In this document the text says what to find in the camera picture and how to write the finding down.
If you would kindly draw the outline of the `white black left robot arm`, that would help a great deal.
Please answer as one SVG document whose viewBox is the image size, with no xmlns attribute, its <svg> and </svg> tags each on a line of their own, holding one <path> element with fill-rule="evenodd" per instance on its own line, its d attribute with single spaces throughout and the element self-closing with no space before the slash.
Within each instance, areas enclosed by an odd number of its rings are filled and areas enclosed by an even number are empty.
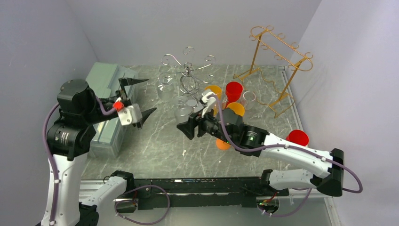
<svg viewBox="0 0 399 226">
<path fill-rule="evenodd" d="M 59 117 L 52 126 L 44 124 L 43 143 L 49 162 L 49 187 L 42 226 L 103 226 L 111 216 L 118 196 L 134 194 L 132 173 L 115 171 L 97 191 L 80 201 L 81 176 L 90 144 L 96 134 L 95 124 L 118 119 L 123 126 L 141 128 L 153 109 L 141 111 L 132 103 L 125 88 L 141 79 L 120 78 L 115 96 L 99 98 L 83 79 L 65 82 L 51 112 Z"/>
</svg>

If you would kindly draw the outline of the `clear ribbed wine glass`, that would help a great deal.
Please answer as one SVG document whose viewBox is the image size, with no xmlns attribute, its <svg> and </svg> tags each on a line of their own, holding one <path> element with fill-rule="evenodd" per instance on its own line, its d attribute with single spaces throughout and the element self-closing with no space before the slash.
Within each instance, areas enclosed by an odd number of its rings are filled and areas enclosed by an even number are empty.
<svg viewBox="0 0 399 226">
<path fill-rule="evenodd" d="M 180 96 L 175 99 L 175 110 L 174 116 L 176 119 L 176 123 L 185 123 L 188 121 L 189 116 L 193 111 L 193 107 L 187 104 L 188 98 Z"/>
<path fill-rule="evenodd" d="M 161 73 L 158 76 L 159 85 L 157 86 L 158 97 L 161 100 L 171 100 L 175 95 L 175 78 L 169 73 Z"/>
</svg>

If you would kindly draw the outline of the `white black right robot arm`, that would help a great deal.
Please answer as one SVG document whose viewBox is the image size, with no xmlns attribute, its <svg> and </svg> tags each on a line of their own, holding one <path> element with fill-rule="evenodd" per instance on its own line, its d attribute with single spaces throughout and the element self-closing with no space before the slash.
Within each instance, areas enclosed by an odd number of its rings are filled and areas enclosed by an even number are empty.
<svg viewBox="0 0 399 226">
<path fill-rule="evenodd" d="M 312 188 L 320 193 L 340 197 L 343 194 L 344 152 L 340 149 L 322 151 L 284 140 L 267 130 L 247 125 L 232 110 L 200 112 L 177 121 L 177 129 L 192 140 L 210 134 L 242 155 L 275 158 L 297 166 L 295 170 L 264 170 L 259 189 L 264 195 L 286 188 Z"/>
</svg>

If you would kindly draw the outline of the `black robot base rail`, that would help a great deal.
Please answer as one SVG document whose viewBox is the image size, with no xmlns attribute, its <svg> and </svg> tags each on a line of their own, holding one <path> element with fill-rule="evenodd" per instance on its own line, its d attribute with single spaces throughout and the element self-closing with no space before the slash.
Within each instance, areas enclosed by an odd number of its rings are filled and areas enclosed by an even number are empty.
<svg viewBox="0 0 399 226">
<path fill-rule="evenodd" d="M 137 201 L 139 210 L 209 206 L 255 208 L 262 199 L 289 196 L 288 189 L 277 191 L 260 177 L 145 178 L 135 179 L 134 183 L 126 194 L 119 194 L 116 201 Z"/>
</svg>

